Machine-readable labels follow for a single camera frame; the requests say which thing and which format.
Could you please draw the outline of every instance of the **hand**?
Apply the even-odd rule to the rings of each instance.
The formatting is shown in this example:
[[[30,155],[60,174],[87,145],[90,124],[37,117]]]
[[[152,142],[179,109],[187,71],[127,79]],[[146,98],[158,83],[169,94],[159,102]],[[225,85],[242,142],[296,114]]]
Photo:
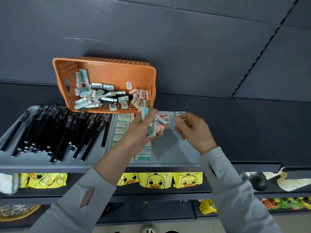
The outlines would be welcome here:
[[[192,113],[184,113],[174,117],[174,120],[176,122],[174,130],[181,135],[183,140],[187,139],[201,155],[217,147],[204,119]]]
[[[148,133],[148,127],[150,123],[154,121],[156,112],[156,109],[152,109],[144,121],[142,121],[141,115],[136,115],[124,136],[117,143],[128,146],[129,155],[131,157],[134,157],[139,152],[141,152],[149,141],[163,135],[163,132],[161,131],[157,133],[156,137],[146,137]]]

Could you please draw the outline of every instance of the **yellow package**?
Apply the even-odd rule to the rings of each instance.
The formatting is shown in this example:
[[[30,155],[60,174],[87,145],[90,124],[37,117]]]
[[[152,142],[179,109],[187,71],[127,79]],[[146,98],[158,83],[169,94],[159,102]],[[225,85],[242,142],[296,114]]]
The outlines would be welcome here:
[[[67,173],[21,173],[20,188],[58,188],[66,185]]]
[[[203,200],[203,202],[200,203],[199,208],[204,215],[209,214],[211,212],[217,212],[215,204],[212,200]]]
[[[135,182],[140,182],[138,178],[138,173],[137,172],[125,172],[122,174],[117,185],[126,185],[126,184],[135,183]]]
[[[202,184],[203,172],[173,172],[176,188],[189,187]]]
[[[173,173],[158,172],[158,173],[138,173],[140,185],[146,188],[166,189],[171,187]]]

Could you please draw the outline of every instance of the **basket handle hole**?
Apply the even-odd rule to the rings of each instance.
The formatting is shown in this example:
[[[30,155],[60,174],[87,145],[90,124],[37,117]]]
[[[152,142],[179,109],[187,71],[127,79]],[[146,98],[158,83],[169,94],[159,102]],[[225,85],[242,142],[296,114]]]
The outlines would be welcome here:
[[[69,81],[68,78],[64,78],[64,82],[65,82],[65,86],[68,92],[70,92],[70,85],[69,85]]]

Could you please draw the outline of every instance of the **white label tag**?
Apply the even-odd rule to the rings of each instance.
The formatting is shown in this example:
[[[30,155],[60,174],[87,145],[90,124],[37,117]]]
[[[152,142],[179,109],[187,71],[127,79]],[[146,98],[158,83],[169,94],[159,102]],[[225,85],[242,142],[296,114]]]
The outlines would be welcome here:
[[[132,89],[132,83],[131,82],[126,82],[126,86],[128,90]]]

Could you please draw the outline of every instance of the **gray plastic tray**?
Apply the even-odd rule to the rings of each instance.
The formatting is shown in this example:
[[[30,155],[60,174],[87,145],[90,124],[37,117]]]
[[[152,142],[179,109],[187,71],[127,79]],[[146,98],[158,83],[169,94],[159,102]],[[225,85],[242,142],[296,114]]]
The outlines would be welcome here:
[[[30,116],[32,116],[38,109],[38,106],[32,106],[28,109]],[[112,114],[111,124],[113,124],[115,119],[115,114]],[[11,157],[11,154],[16,147],[16,144],[21,136],[26,122],[24,122],[19,128],[17,134],[15,135],[13,141],[10,143],[9,148],[5,152],[0,152],[0,172],[2,173],[23,173],[23,172],[68,172],[68,173],[84,173],[87,172],[107,151],[107,146],[101,148],[101,142],[103,139],[104,131],[99,134],[97,141],[95,142],[92,151],[88,155],[85,161],[81,161],[82,156],[86,146],[81,150],[77,159],[72,159],[74,152],[69,151],[70,147],[67,149],[63,162],[49,163],[51,157],[47,156],[47,153],[22,153],[17,157]],[[13,126],[17,121],[6,131],[6,133],[0,138],[0,146],[4,143],[6,137],[13,129]],[[112,134],[114,134],[113,126],[110,125],[108,132],[108,139]]]
[[[169,114],[169,128],[164,131],[162,137],[151,141],[151,148],[143,149],[144,152],[150,152],[150,161],[132,160],[128,167],[200,167],[201,164],[197,159],[200,154],[174,131],[175,112],[158,111],[158,113]],[[112,125],[113,130],[107,150],[112,146],[116,123],[117,118]]]

